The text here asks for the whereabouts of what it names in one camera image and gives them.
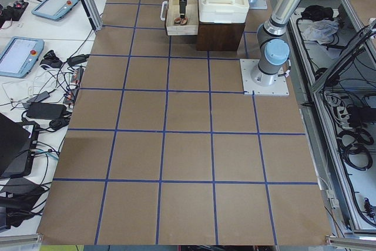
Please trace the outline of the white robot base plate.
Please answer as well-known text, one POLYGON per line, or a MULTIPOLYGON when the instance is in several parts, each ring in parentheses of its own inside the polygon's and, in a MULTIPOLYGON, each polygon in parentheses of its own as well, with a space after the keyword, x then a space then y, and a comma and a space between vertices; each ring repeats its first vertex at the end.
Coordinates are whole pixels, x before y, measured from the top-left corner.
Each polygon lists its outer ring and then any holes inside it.
POLYGON ((245 95, 288 96, 287 79, 281 66, 277 74, 266 75, 259 70, 259 59, 240 59, 245 95))

